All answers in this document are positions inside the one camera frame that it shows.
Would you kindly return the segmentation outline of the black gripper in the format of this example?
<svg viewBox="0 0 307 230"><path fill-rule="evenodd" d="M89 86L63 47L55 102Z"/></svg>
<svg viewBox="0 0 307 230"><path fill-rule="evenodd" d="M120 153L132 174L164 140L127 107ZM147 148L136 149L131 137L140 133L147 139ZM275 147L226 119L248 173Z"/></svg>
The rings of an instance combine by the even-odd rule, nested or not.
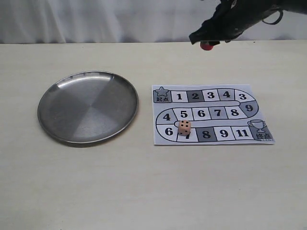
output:
<svg viewBox="0 0 307 230"><path fill-rule="evenodd" d="M263 0L231 2L231 4L223 2L218 5L208 24L202 25L189 35L192 45L205 42L209 46L216 46L222 40L233 40L259 23L266 12L266 3Z"/></svg>

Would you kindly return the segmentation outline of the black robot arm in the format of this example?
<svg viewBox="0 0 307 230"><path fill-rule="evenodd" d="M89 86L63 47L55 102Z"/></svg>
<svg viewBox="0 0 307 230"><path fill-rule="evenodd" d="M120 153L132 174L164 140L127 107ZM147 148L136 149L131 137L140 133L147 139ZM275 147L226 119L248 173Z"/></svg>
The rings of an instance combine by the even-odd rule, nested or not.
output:
<svg viewBox="0 0 307 230"><path fill-rule="evenodd" d="M211 50L220 42L229 43L248 28L278 12L279 18L270 23L278 24L283 12L307 13L305 0L222 0L213 16L189 35L191 44L200 43L203 50Z"/></svg>

